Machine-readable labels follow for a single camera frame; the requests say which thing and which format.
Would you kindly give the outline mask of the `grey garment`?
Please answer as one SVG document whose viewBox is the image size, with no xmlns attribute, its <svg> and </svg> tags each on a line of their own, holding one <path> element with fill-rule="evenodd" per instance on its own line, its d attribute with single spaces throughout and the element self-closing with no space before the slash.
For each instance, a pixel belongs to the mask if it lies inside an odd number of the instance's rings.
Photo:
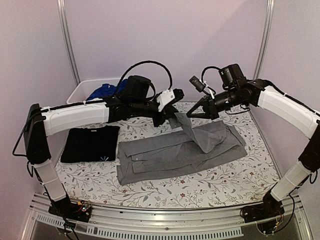
<svg viewBox="0 0 320 240">
<path fill-rule="evenodd" d="M 120 185 L 195 174 L 247 155 L 246 142 L 234 126 L 218 120 L 193 127 L 180 112 L 176 120 L 180 131 L 119 143 Z"/>
</svg>

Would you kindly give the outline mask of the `black t-shirt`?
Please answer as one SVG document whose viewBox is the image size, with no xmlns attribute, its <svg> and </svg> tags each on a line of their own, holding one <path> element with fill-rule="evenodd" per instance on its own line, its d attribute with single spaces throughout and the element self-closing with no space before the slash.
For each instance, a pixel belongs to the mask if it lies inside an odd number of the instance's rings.
<svg viewBox="0 0 320 240">
<path fill-rule="evenodd" d="M 113 162 L 120 127 L 72 128 L 60 157 L 61 163 Z"/>
</svg>

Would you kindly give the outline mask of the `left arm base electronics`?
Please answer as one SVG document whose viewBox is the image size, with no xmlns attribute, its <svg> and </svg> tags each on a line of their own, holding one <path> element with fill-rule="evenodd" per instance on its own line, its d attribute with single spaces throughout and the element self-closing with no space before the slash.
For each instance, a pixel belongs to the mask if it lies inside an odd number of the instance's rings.
<svg viewBox="0 0 320 240">
<path fill-rule="evenodd" d="M 92 205 L 83 200 L 75 203 L 64 198 L 59 201 L 53 201 L 48 212 L 55 216 L 88 223 L 92 214 Z"/>
</svg>

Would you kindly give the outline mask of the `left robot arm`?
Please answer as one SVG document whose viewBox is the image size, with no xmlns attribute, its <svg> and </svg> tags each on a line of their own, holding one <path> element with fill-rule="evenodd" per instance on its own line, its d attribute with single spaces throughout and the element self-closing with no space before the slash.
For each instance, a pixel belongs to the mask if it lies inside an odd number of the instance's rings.
<svg viewBox="0 0 320 240">
<path fill-rule="evenodd" d="M 18 137 L 24 140 L 25 153 L 21 156 L 34 167 L 55 209 L 63 217 L 70 217 L 75 211 L 74 205 L 51 162 L 48 136 L 85 125 L 115 123 L 135 117 L 151 118 L 158 127 L 174 118 L 175 113 L 177 109 L 171 103 L 161 108 L 156 101 L 124 101 L 115 96 L 56 107 L 41 108 L 33 104 Z"/>
</svg>

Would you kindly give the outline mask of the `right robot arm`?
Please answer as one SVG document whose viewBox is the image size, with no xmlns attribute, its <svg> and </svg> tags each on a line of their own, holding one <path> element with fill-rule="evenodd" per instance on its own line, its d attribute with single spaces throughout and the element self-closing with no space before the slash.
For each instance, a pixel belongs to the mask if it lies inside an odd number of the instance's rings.
<svg viewBox="0 0 320 240">
<path fill-rule="evenodd" d="M 249 112 L 228 115 L 220 120 L 234 126 L 245 140 L 247 155 L 207 171 L 208 176 L 194 174 L 195 182 L 210 184 L 205 204 L 231 206 L 260 202 L 263 195 L 297 162 L 308 139 L 294 126 L 275 114 L 252 107 L 259 118 Z"/>
</svg>

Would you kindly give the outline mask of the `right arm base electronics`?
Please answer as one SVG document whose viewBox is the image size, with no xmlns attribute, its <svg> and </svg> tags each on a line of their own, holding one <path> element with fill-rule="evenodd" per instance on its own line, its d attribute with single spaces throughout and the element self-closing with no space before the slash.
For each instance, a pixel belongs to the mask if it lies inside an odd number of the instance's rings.
<svg viewBox="0 0 320 240">
<path fill-rule="evenodd" d="M 273 235 L 283 222 L 285 210 L 280 204 L 276 208 L 267 208 L 264 203 L 247 205 L 241 208 L 240 217 L 245 223 L 256 222 L 258 231 L 263 235 Z"/>
</svg>

